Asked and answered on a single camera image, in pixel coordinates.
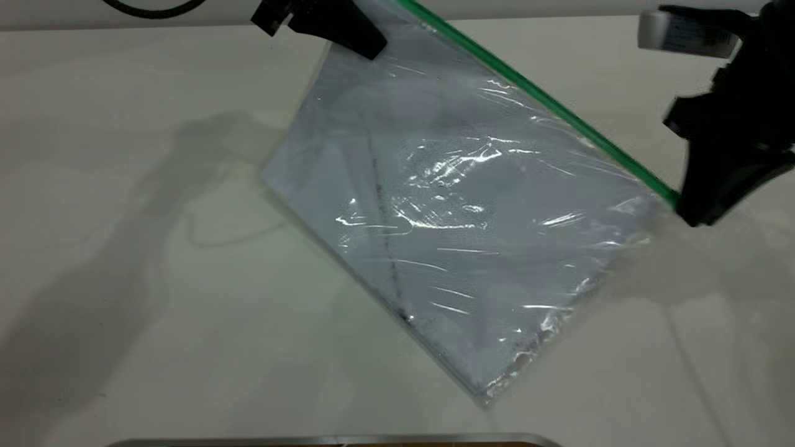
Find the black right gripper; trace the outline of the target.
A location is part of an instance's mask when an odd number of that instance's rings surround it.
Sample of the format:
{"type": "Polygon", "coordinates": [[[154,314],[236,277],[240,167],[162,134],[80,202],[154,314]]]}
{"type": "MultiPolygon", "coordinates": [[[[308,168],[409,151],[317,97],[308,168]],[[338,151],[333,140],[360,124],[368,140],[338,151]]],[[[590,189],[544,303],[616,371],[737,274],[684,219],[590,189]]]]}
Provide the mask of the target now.
{"type": "Polygon", "coordinates": [[[678,97],[664,124],[691,142],[676,214],[712,226],[750,194],[793,170],[793,37],[667,36],[668,53],[730,60],[698,96],[678,97]]]}

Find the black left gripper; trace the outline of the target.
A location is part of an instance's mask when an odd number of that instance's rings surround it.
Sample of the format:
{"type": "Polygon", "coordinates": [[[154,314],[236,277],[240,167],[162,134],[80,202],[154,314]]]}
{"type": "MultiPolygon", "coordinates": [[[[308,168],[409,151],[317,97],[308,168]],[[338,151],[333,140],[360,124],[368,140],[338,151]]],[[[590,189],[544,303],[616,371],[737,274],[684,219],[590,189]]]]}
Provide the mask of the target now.
{"type": "MultiPolygon", "coordinates": [[[[287,0],[261,1],[251,22],[273,37],[291,14],[294,4],[295,1],[287,0]]],[[[293,11],[291,29],[337,43],[367,60],[374,60],[388,43],[375,23],[353,1],[302,1],[293,11]]]]}

